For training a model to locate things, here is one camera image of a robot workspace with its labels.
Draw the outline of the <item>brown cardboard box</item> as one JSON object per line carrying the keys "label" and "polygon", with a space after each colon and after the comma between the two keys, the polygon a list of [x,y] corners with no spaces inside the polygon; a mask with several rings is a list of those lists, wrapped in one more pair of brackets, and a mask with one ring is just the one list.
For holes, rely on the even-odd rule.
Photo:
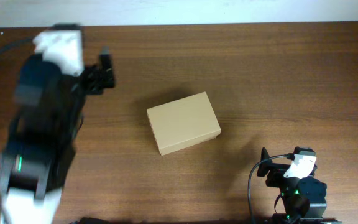
{"label": "brown cardboard box", "polygon": [[147,109],[160,155],[164,156],[221,134],[206,92]]}

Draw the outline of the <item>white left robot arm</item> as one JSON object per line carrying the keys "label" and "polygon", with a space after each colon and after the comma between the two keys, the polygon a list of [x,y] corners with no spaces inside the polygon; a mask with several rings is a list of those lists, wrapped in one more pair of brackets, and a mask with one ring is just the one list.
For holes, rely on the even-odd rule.
{"label": "white left robot arm", "polygon": [[85,65],[79,24],[55,24],[32,39],[14,91],[19,109],[0,156],[3,223],[51,223],[75,157],[74,141],[90,95],[114,88],[108,48]]}

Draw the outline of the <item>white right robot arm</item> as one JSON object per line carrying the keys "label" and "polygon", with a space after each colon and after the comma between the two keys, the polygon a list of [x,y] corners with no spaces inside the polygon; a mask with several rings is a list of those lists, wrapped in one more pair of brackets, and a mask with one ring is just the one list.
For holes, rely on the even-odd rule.
{"label": "white right robot arm", "polygon": [[256,165],[257,176],[266,177],[268,187],[278,188],[284,213],[274,213],[265,223],[276,224],[335,224],[335,218],[324,218],[327,209],[327,185],[314,177],[318,166],[314,150],[297,146],[292,153],[270,156],[261,150]]}

